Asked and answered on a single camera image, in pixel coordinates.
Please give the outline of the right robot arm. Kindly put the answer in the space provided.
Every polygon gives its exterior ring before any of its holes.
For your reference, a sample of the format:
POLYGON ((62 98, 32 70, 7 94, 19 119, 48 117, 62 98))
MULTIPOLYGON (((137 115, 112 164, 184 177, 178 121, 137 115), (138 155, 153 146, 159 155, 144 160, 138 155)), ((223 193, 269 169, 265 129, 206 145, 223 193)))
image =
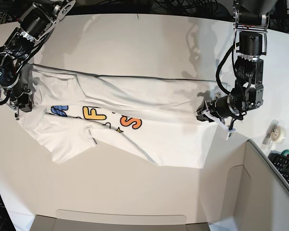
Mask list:
POLYGON ((0 105, 7 104, 16 120, 20 112, 32 110, 32 91, 22 69, 75 4, 74 0, 33 1, 18 18, 19 26, 0 47, 0 105))

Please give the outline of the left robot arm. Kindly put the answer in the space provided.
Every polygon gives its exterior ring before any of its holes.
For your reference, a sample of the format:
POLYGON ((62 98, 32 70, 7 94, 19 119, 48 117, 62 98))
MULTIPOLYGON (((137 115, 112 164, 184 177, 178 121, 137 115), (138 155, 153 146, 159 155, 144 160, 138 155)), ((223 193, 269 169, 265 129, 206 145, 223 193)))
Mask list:
POLYGON ((227 118, 232 121, 225 130, 234 131, 234 122, 242 121, 247 112, 263 104, 263 60, 267 54, 269 12, 275 0, 236 0, 234 2, 234 41, 219 63, 216 81, 225 96, 205 101, 197 111, 199 121, 216 122, 221 126, 227 118), (235 85, 227 90, 220 72, 228 57, 232 58, 235 85))

